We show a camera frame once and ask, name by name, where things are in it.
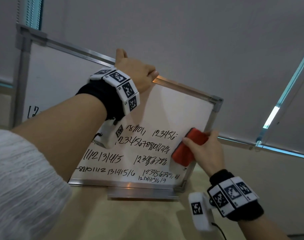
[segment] red eraser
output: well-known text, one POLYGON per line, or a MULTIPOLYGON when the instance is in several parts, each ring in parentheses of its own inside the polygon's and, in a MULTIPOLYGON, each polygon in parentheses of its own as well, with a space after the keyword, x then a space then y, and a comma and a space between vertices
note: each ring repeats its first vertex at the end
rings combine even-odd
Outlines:
MULTIPOLYGON (((209 139, 205 133, 196 128, 190 129, 185 137, 191 139, 198 145, 203 145, 209 139)), ((188 148, 182 141, 174 150, 171 157, 176 163, 181 164, 184 167, 187 167, 191 161, 195 160, 190 148, 188 148)))

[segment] white knit sleeve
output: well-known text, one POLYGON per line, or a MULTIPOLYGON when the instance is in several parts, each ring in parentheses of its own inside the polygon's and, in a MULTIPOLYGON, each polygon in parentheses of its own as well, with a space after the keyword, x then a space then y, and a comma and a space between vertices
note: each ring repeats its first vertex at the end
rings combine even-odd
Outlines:
POLYGON ((0 240, 44 237, 70 195, 70 186, 33 144, 0 130, 0 240))

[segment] cable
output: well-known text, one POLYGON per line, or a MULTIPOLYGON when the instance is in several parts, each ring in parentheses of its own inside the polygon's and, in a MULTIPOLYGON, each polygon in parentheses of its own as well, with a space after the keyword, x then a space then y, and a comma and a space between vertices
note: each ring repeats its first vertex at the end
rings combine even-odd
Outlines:
POLYGON ((224 239, 226 240, 226 237, 225 237, 225 235, 224 235, 222 229, 221 229, 216 223, 214 223, 214 222, 212 222, 211 224, 212 224, 213 226, 217 227, 217 228, 221 231, 221 233, 222 233, 224 239))

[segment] larger whiteboard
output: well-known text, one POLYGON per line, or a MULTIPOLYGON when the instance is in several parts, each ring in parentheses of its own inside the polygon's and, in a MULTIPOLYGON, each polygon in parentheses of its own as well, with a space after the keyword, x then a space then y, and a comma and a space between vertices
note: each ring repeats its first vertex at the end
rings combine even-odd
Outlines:
MULTIPOLYGON (((28 62, 20 62, 28 67, 26 76, 19 78, 26 85, 17 89, 17 107, 22 109, 16 109, 15 115, 20 115, 16 124, 74 96, 88 77, 103 67, 93 59, 54 47, 32 42, 28 62)), ((215 103, 209 98, 157 78, 140 94, 140 106, 125 117, 124 132, 115 146, 105 149, 91 143, 70 184, 154 189, 182 186, 194 164, 185 168, 176 164, 171 154, 190 128, 203 131, 209 120, 213 122, 215 103)))

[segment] whiteboard frame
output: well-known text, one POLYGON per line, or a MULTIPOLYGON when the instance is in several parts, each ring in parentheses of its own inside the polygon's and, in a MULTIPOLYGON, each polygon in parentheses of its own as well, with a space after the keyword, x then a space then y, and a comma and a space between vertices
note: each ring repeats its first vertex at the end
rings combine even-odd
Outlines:
MULTIPOLYGON (((17 65, 14 70, 14 95, 11 101, 10 111, 10 128, 17 126, 22 123, 23 106, 25 100, 25 91, 28 79, 29 63, 30 63, 30 51, 32 43, 37 43, 42 46, 57 49, 62 52, 80 57, 92 61, 97 64, 101 64, 107 67, 114 67, 115 59, 102 55, 100 53, 91 51, 89 49, 81 48, 72 45, 67 42, 58 41, 56 39, 50 39, 46 33, 32 29, 30 27, 17 24, 16 44, 15 47, 20 50, 20 55, 17 57, 17 65)), ((205 131, 210 130, 214 120, 221 108, 223 99, 218 96, 213 96, 202 91, 190 88, 186 85, 168 80, 162 76, 158 76, 154 83, 162 85, 164 87, 203 99, 212 103, 213 110, 210 114, 209 120, 204 128, 205 131)), ((71 178, 69 181, 70 185, 74 186, 104 186, 104 187, 121 187, 130 189, 154 189, 154 190, 171 190, 175 192, 184 192, 186 183, 190 178, 196 162, 190 163, 187 168, 187 172, 183 178, 182 184, 175 185, 157 185, 149 183, 132 183, 132 182, 121 182, 121 181, 108 181, 108 180, 89 180, 71 178)))

